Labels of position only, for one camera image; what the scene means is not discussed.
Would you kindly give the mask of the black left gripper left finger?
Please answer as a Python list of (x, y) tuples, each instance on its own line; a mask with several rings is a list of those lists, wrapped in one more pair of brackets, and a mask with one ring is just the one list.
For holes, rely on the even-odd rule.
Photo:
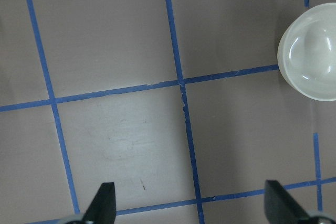
[(102, 183), (81, 222), (114, 224), (117, 215), (116, 208), (114, 182)]

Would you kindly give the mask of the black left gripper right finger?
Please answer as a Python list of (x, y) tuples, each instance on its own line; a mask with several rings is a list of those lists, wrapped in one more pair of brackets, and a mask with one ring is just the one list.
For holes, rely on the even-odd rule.
[(264, 213), (269, 223), (315, 223), (277, 180), (266, 180)]

